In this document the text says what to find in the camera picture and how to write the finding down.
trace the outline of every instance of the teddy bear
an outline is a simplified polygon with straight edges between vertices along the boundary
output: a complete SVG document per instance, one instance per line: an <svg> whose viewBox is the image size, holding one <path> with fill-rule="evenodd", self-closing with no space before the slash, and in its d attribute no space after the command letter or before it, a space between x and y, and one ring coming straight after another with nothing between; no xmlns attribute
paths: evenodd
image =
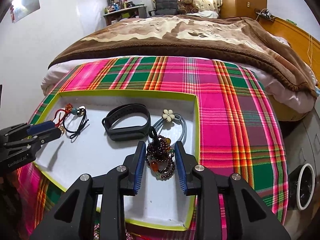
<svg viewBox="0 0 320 240"><path fill-rule="evenodd" d="M193 4L194 0L178 0L180 14L197 13L199 8Z"/></svg>

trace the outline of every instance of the black chair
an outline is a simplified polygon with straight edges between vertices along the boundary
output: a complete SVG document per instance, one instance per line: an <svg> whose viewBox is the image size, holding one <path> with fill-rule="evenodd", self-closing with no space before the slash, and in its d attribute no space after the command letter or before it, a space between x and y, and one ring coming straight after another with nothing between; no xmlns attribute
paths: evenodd
<svg viewBox="0 0 320 240"><path fill-rule="evenodd" d="M156 0L156 9L149 11L149 15L152 17L151 12L154 12L154 16L163 15L177 15L178 11L178 0Z"/></svg>

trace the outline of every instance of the turquoise bead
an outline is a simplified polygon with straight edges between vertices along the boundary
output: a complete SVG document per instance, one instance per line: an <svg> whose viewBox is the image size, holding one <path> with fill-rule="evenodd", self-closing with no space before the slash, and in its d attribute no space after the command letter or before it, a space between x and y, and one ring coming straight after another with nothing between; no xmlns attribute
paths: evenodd
<svg viewBox="0 0 320 240"><path fill-rule="evenodd" d="M78 109L72 108L71 114L76 115L78 113Z"/></svg>

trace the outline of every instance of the plaid cloth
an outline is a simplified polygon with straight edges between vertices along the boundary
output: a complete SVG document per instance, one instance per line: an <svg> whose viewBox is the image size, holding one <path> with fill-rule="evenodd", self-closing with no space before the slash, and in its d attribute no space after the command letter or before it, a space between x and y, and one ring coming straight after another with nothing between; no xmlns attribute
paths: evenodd
<svg viewBox="0 0 320 240"><path fill-rule="evenodd" d="M237 65L192 57L126 57L75 67L45 98L31 118L35 123L62 91L139 89L197 95L200 114L199 163L217 174L241 174L283 223L288 204L285 151L278 122L261 83ZM61 191L33 164L19 171L19 192L30 234ZM223 239L226 219L220 196ZM151 239L193 239L195 215L184 232L127 225Z"/></svg>

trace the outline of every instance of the orange bead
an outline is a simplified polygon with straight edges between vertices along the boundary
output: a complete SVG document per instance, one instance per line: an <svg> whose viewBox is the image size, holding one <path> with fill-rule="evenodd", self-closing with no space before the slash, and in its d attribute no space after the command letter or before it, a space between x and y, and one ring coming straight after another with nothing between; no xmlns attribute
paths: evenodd
<svg viewBox="0 0 320 240"><path fill-rule="evenodd" d="M156 163L156 162L151 162L151 163L150 163L150 168L151 168L154 172L159 171L159 166L158 166L158 163Z"/></svg>

